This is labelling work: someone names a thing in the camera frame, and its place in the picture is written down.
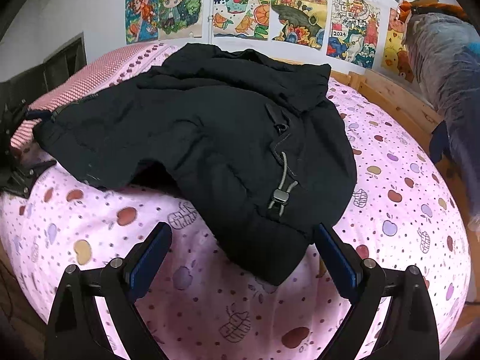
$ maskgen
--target pink bed sheet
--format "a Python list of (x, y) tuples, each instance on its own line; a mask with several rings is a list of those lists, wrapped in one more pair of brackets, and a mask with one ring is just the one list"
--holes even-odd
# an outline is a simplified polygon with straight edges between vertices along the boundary
[[(335, 230), (361, 257), (385, 268), (421, 269), (443, 344), (470, 282), (470, 251), (456, 204), (427, 155), (398, 123), (352, 88), (334, 79), (329, 86), (327, 97), (345, 121), (358, 171)], [(47, 156), (35, 146), (25, 151), (26, 161)], [(226, 258), (189, 202), (159, 191), (131, 186), (100, 192), (57, 164), (42, 175), (29, 200), (2, 194), (0, 210), (2, 244), (23, 292), (45, 321), (68, 264), (102, 267), (124, 257), (157, 222), (169, 223), (171, 250), (136, 306), (170, 360), (315, 359), (350, 306), (339, 297), (315, 246), (273, 287)], [(98, 298), (97, 304), (112, 348), (128, 358), (105, 302)], [(373, 348), (387, 307), (384, 299), (359, 359)]]

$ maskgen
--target pink blanket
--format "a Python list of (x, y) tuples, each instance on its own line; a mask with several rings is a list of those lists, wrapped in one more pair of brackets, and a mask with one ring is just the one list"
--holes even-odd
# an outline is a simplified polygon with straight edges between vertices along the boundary
[[(173, 51), (161, 50), (156, 63)], [(147, 69), (140, 65), (138, 72)], [(358, 171), (335, 230), (362, 258), (385, 268), (421, 269), (443, 344), (470, 281), (469, 245), (457, 206), (427, 155), (389, 115), (334, 79), (327, 97), (345, 121)], [(35, 146), (26, 151), (25, 161), (47, 158)], [(268, 285), (226, 258), (189, 202), (159, 191), (131, 186), (100, 192), (57, 164), (42, 175), (29, 200), (4, 193), (0, 207), (2, 243), (25, 295), (45, 321), (68, 264), (102, 267), (124, 257), (157, 222), (169, 223), (170, 253), (136, 306), (170, 360), (316, 359), (350, 307), (315, 246), (281, 286)], [(384, 300), (359, 359), (378, 337), (388, 308)], [(105, 302), (97, 303), (112, 348), (128, 358)]]

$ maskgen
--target poster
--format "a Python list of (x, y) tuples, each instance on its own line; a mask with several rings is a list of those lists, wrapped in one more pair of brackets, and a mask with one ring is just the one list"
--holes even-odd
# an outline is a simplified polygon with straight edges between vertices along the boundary
[(270, 0), (214, 0), (213, 34), (268, 38)]
[(202, 36), (203, 0), (158, 0), (158, 38)]
[(387, 39), (383, 50), (382, 67), (398, 75), (400, 78), (413, 83), (415, 76), (409, 64), (407, 49), (402, 45), (403, 35), (407, 26), (398, 20), (398, 12), (390, 9)]
[(127, 44), (158, 38), (158, 0), (125, 0)]
[(271, 4), (283, 25), (273, 40), (322, 47), (328, 0), (271, 0)]
[(327, 55), (362, 68), (374, 65), (380, 9), (363, 0), (333, 0)]

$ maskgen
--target checkered pink fabric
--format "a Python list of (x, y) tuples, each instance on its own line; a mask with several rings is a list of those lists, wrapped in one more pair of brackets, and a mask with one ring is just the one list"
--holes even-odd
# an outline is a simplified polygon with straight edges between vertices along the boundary
[[(98, 92), (108, 86), (160, 65), (177, 50), (159, 42), (136, 43), (108, 52), (70, 77), (63, 85), (32, 103), (30, 109), (50, 110)], [(11, 138), (12, 147), (22, 149), (32, 141), (32, 128), (39, 120), (26, 120)]]

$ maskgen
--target bolt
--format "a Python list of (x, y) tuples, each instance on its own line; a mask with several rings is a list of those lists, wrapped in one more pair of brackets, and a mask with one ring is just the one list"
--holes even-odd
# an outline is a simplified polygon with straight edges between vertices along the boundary
[(418, 269), (416, 266), (411, 265), (409, 266), (409, 271), (413, 275), (418, 275), (420, 273), (420, 269)]
[(75, 264), (71, 264), (68, 267), (65, 268), (65, 272), (68, 274), (71, 274), (75, 272), (75, 269), (77, 269), (77, 266)]
[(375, 262), (374, 259), (364, 259), (363, 260), (363, 265), (366, 266), (367, 268), (375, 268), (377, 266), (377, 263)]
[(110, 261), (110, 266), (112, 268), (120, 268), (122, 264), (123, 264), (123, 259), (120, 259), (120, 258), (116, 258)]

